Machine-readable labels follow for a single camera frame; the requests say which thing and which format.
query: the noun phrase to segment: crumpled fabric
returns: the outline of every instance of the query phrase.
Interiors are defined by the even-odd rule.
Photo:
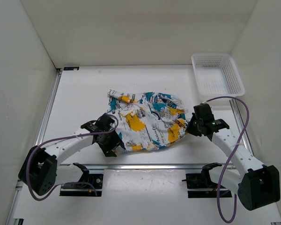
[[[118,152],[154,151],[171,146],[185,135],[187,110],[174,95],[109,90],[108,114],[116,116],[117,134],[125,148]]]

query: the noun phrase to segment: black bracket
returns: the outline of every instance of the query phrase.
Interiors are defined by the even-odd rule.
[[[36,147],[37,146],[34,146],[29,150],[29,153],[18,174],[19,179],[22,180],[25,184],[27,184],[27,162],[31,153]],[[44,150],[45,148],[41,148],[35,153],[31,161],[29,172],[31,187],[39,196],[46,194],[53,187],[55,183],[57,169],[56,156],[50,156]]]
[[[97,191],[97,197],[102,196],[104,175],[102,173],[88,174],[86,182],[91,183]],[[90,188],[89,185],[73,185],[65,184],[61,186],[60,196],[84,196],[84,197],[95,197],[95,192]]]
[[[194,106],[195,113],[192,113],[192,119],[187,125],[186,132],[194,136],[207,136],[212,139],[214,132],[227,128],[229,125],[222,119],[214,120],[211,108],[208,104],[200,104]]]
[[[210,179],[209,170],[212,170],[213,168],[216,168],[218,166],[222,166],[222,165],[219,163],[211,163],[202,167],[201,176],[202,179],[205,181],[207,187],[210,187],[211,185],[214,184]]]
[[[82,124],[81,129],[86,129],[91,133],[108,131],[111,129],[111,124],[114,122],[115,121],[110,116],[103,114],[96,121],[89,121],[85,124]],[[93,143],[98,143],[106,157],[117,157],[113,150],[118,146],[121,146],[123,149],[125,149],[124,143],[116,131],[113,131],[109,134],[94,135]]]

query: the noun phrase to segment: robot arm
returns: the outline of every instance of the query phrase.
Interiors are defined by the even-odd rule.
[[[207,136],[229,157],[239,143],[228,124],[222,119],[215,120],[208,104],[197,105],[194,111],[186,131]],[[246,209],[254,210],[279,201],[279,172],[273,165],[264,165],[242,145],[238,146],[231,162],[239,175],[227,170],[222,185],[237,194]],[[221,172],[221,164],[212,163],[202,168],[201,176],[207,184],[218,183]]]
[[[208,104],[197,105],[194,107],[194,111],[195,113],[186,128],[187,133],[195,136],[207,136],[227,156],[230,156],[238,143],[228,124],[222,119],[215,120]],[[113,150],[118,146],[125,148],[116,131],[98,135],[98,132],[109,131],[114,122],[109,115],[104,114],[95,123],[90,121],[83,124],[73,133],[74,138],[40,148],[33,155],[29,169],[33,191],[38,195],[44,195],[58,184],[73,181],[87,182],[89,170],[85,166],[79,163],[67,166],[59,165],[77,151],[95,142],[106,157],[116,157]],[[36,147],[29,151],[19,173],[19,179],[26,184],[28,159]],[[237,168],[239,175],[226,171],[222,185],[237,194],[245,208],[253,210],[279,201],[279,172],[274,166],[265,166],[242,145],[238,146],[231,162]],[[202,168],[201,175],[207,184],[213,184],[219,182],[221,172],[221,164],[212,163]]]
[[[67,166],[59,166],[67,158],[81,149],[97,143],[102,149],[106,157],[116,154],[113,150],[124,143],[116,131],[108,132],[115,120],[110,115],[104,114],[96,121],[89,121],[73,133],[73,138],[68,138],[52,145],[40,148],[32,156],[32,161],[29,169],[29,179],[32,190],[39,196],[48,193],[55,185],[68,182],[83,182],[88,181],[89,170],[79,164],[73,163]],[[30,149],[24,164],[19,172],[19,179],[27,184],[26,169],[28,160],[37,146]]]

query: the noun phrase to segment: white wall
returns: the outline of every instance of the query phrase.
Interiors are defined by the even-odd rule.
[[[21,0],[56,67],[190,64],[229,53],[257,0]]]
[[[35,142],[56,70],[19,0],[0,0],[0,225]]]
[[[281,179],[281,0],[259,0],[232,56],[246,89],[253,150]],[[281,200],[278,206],[281,212]]]

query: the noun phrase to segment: basket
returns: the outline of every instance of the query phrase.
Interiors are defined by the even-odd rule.
[[[243,83],[229,54],[193,54],[192,66],[202,101],[218,96],[244,95]]]

